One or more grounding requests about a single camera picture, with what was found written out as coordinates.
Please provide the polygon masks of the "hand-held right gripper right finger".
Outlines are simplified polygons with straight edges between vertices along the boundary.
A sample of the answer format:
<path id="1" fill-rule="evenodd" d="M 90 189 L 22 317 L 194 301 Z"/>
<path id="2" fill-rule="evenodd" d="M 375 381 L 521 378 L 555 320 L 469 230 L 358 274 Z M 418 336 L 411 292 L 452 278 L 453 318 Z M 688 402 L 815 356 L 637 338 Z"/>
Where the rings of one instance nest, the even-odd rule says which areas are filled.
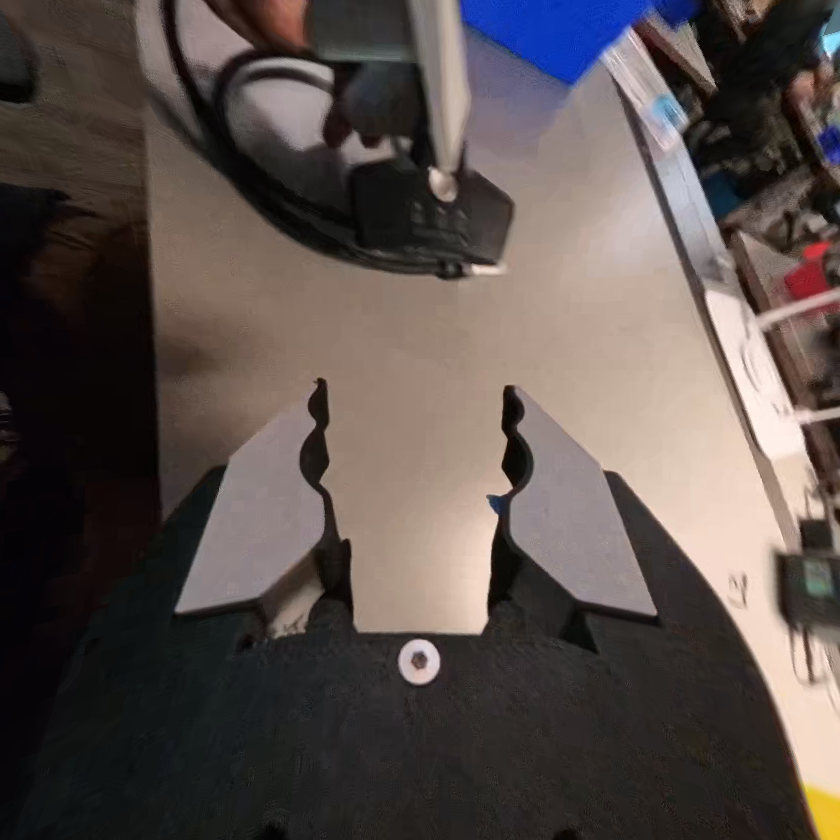
<path id="1" fill-rule="evenodd" d="M 510 488 L 492 502 L 487 632 L 583 639 L 587 615 L 658 610 L 601 464 L 521 387 L 502 394 Z"/>

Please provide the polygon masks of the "person's left hand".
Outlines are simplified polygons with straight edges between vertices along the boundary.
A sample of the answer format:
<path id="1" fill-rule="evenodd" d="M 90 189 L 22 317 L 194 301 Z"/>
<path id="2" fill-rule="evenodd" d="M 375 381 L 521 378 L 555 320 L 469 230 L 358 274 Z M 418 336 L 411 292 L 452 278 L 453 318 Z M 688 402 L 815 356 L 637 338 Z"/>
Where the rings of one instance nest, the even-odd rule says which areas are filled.
<path id="1" fill-rule="evenodd" d="M 309 1 L 206 1 L 215 16 L 241 38 L 261 49 L 293 55 L 309 49 Z"/>

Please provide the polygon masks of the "red plastic bin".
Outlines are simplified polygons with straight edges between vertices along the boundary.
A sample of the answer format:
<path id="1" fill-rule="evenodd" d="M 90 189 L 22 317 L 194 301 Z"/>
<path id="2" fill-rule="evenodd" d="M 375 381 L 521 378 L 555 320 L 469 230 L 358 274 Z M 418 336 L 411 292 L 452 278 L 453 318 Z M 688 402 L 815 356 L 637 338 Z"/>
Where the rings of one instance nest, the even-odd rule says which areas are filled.
<path id="1" fill-rule="evenodd" d="M 801 302 L 839 288 L 838 243 L 808 245 L 800 263 L 783 278 L 790 302 Z"/>

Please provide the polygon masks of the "grey flat panel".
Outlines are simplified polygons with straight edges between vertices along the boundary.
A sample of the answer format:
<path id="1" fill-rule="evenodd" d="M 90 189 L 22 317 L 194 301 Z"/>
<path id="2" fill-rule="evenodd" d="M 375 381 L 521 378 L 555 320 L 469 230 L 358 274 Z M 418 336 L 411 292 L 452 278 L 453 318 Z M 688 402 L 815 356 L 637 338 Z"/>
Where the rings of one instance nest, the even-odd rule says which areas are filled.
<path id="1" fill-rule="evenodd" d="M 709 287 L 736 290 L 734 260 L 684 141 L 664 149 L 632 108 L 626 116 L 692 290 L 697 295 Z"/>

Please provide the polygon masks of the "yellow plastic bin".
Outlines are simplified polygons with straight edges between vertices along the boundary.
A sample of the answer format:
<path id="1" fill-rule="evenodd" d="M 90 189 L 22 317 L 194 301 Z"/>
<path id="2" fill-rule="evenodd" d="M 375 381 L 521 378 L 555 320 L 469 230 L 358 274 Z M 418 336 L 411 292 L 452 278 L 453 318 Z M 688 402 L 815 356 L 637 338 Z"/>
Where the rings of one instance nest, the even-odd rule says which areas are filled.
<path id="1" fill-rule="evenodd" d="M 829 793 L 809 784 L 805 786 L 804 793 L 817 837 L 839 839 L 839 794 Z"/>

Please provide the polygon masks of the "clear plastic bag with papers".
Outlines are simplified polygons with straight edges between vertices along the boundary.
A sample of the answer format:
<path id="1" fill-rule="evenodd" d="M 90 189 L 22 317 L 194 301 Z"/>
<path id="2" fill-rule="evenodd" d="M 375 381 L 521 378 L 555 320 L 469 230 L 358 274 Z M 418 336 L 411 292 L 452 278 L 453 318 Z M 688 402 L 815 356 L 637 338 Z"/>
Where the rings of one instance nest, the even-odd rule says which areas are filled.
<path id="1" fill-rule="evenodd" d="M 658 146 L 665 152 L 679 146 L 688 117 L 635 31 L 626 29 L 601 62 Z"/>

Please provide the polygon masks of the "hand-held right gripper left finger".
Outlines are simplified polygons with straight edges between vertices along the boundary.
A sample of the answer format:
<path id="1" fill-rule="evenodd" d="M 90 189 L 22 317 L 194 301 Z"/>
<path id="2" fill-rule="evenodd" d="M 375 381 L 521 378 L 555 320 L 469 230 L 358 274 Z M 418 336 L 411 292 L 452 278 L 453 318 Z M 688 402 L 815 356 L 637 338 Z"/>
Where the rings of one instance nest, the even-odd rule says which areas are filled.
<path id="1" fill-rule="evenodd" d="M 230 457 L 176 616 L 246 613 L 261 634 L 278 634 L 323 595 L 353 612 L 350 541 L 322 483 L 329 421 L 328 383 L 318 378 Z"/>

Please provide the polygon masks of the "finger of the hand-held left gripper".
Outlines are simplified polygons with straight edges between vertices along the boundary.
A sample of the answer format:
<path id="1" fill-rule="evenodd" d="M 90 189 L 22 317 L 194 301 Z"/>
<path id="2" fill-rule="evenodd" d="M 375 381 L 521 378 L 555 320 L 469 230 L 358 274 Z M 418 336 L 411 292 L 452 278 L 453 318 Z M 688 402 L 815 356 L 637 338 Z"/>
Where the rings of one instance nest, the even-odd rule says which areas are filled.
<path id="1" fill-rule="evenodd" d="M 406 5 L 423 78 L 427 131 L 434 150 L 428 182 L 439 201 L 453 202 L 459 192 L 471 106 L 460 2 L 408 1 Z"/>
<path id="2" fill-rule="evenodd" d="M 310 1 L 305 32 L 311 53 L 326 62 L 415 62 L 404 1 Z"/>

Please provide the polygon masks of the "white stand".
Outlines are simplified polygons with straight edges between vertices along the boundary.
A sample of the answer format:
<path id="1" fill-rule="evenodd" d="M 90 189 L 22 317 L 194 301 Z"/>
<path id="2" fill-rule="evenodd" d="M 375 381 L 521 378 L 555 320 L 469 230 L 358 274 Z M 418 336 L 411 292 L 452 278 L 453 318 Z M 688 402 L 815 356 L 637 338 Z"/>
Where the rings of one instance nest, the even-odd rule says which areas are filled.
<path id="1" fill-rule="evenodd" d="M 838 420 L 839 409 L 814 410 L 795 406 L 784 388 L 764 334 L 793 316 L 838 303 L 839 290 L 826 291 L 761 314 L 755 314 L 742 295 L 720 284 L 706 287 L 704 299 L 759 450 L 771 461 L 804 455 L 802 429 Z"/>

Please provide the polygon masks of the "blue plastic bin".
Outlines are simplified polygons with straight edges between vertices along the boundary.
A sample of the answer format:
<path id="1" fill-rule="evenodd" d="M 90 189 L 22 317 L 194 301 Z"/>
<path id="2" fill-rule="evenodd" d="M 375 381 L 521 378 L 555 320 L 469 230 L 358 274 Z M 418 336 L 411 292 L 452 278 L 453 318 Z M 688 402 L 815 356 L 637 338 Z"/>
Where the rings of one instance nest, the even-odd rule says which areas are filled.
<path id="1" fill-rule="evenodd" d="M 573 86 L 650 1 L 462 1 L 467 26 L 544 74 Z"/>

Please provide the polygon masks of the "grey power bank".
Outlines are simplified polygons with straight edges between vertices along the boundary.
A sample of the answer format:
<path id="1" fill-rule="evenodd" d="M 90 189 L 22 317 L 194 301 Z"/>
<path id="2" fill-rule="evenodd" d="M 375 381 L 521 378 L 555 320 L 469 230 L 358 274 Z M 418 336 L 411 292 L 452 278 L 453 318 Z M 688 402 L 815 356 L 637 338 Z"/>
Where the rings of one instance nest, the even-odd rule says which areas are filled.
<path id="1" fill-rule="evenodd" d="M 839 629 L 839 557 L 778 553 L 780 610 L 792 627 Z"/>

